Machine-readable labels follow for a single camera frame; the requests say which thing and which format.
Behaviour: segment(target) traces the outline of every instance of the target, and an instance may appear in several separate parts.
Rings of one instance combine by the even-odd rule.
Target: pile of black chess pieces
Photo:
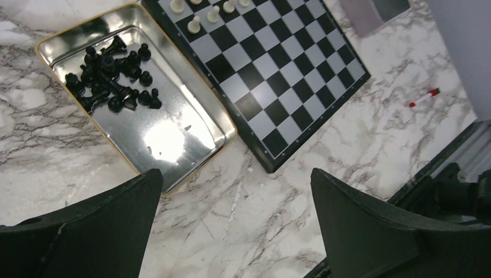
[[[142,43],[140,49],[130,51],[127,57],[113,58],[114,54],[126,52],[126,44],[119,36],[114,36],[108,48],[101,49],[101,54],[89,46],[85,49],[85,64],[80,65],[82,74],[78,77],[69,73],[65,76],[68,90],[77,98],[82,107],[88,113],[92,113],[96,105],[108,101],[108,108],[114,113],[127,108],[135,111],[137,100],[143,106],[150,109],[160,109],[162,102],[159,100],[159,91],[152,89],[151,94],[147,90],[141,93],[137,89],[118,84],[120,74],[129,78],[131,83],[139,81],[145,87],[152,84],[152,76],[148,71],[142,71],[142,61],[150,60],[152,53],[146,43]],[[85,87],[90,88],[92,96],[83,97]]]

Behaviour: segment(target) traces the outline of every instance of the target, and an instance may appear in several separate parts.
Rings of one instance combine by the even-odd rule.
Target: metal tray
[[[115,35],[128,51],[138,50],[142,43],[149,45],[152,58],[142,62],[141,68],[153,76],[149,88],[159,89],[162,108],[139,105],[136,111],[123,109],[115,114],[103,104],[87,116],[136,172],[160,169],[162,192],[170,193],[229,145],[237,129],[205,80],[139,4],[121,6],[45,38],[37,44],[36,53],[68,91],[65,74],[80,76],[85,48],[92,45],[99,51]],[[144,89],[123,75],[118,83]],[[89,95],[86,88],[84,96]]]

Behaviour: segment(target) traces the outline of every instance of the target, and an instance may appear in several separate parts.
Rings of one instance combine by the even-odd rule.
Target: white pawn
[[[233,13],[236,2],[237,0],[228,0],[227,2],[223,3],[223,11],[226,13]]]
[[[201,26],[199,25],[200,22],[201,22],[201,19],[199,18],[199,16],[193,17],[193,20],[191,20],[188,23],[188,31],[191,34],[197,34],[199,32],[199,30],[201,29]]]
[[[208,15],[206,16],[208,18],[208,21],[211,23],[217,23],[218,21],[218,12],[220,12],[220,7],[219,6],[214,6],[213,10],[208,12]]]
[[[244,8],[249,6],[250,3],[251,3],[251,0],[239,0],[239,4]]]
[[[184,0],[172,0],[170,1],[170,9],[177,14],[184,11],[184,5],[182,4]]]

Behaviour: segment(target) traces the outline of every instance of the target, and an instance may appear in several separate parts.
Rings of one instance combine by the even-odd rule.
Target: checkered pattern
[[[185,2],[181,14],[170,0],[159,3],[275,159],[366,71],[321,0],[252,0],[231,14],[225,1]],[[212,24],[207,13],[214,5],[221,10]],[[194,16],[201,18],[198,34],[187,31]]]

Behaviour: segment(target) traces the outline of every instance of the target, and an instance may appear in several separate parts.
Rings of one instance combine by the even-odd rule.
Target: white marble
[[[135,176],[33,51],[46,34],[124,2],[0,0],[0,224]],[[303,277],[325,257],[312,168],[388,199],[475,119],[427,5],[411,3],[407,16],[360,39],[327,0],[372,79],[277,173],[238,139],[161,200],[141,277]],[[432,87],[442,93],[408,107]]]

